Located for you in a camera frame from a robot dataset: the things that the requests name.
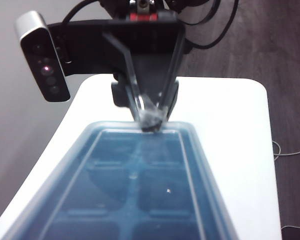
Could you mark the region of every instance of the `black plastic part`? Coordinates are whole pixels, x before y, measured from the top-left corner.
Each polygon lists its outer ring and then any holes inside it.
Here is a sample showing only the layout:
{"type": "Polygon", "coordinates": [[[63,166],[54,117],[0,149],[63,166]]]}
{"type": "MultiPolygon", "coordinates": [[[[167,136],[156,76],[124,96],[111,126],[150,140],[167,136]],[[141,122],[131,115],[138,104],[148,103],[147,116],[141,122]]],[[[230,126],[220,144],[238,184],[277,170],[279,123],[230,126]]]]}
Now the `black plastic part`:
{"type": "MultiPolygon", "coordinates": [[[[60,23],[49,25],[57,44],[60,27],[60,23]]],[[[62,33],[65,42],[57,47],[71,59],[71,63],[61,59],[66,76],[119,74],[122,80],[111,87],[113,101],[119,107],[127,107],[125,86],[133,88],[134,78],[141,95],[147,95],[160,108],[168,106],[169,117],[176,102],[175,83],[185,39],[185,27],[175,15],[165,12],[158,21],[75,21],[62,33]]]]}
{"type": "Polygon", "coordinates": [[[186,7],[196,7],[205,4],[209,0],[165,0],[169,8],[177,13],[181,13],[186,7]]]}
{"type": "Polygon", "coordinates": [[[64,102],[70,93],[47,29],[38,28],[21,40],[21,48],[34,79],[48,102],[64,102]]]}

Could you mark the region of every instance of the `ice tray compartment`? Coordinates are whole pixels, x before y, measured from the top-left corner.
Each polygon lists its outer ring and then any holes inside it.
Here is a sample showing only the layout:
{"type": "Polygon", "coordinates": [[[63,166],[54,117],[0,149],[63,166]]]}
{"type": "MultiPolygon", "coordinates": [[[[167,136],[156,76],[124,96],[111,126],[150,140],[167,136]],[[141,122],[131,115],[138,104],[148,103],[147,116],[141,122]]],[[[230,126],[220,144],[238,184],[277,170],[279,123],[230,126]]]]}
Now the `ice tray compartment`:
{"type": "Polygon", "coordinates": [[[118,240],[119,228],[114,222],[96,222],[93,219],[55,221],[44,240],[118,240]]]}
{"type": "Polygon", "coordinates": [[[151,169],[140,174],[138,207],[152,217],[189,217],[193,204],[184,169],[151,169]]]}
{"type": "Polygon", "coordinates": [[[132,240],[200,240],[200,236],[191,222],[146,222],[134,229],[132,240]]]}

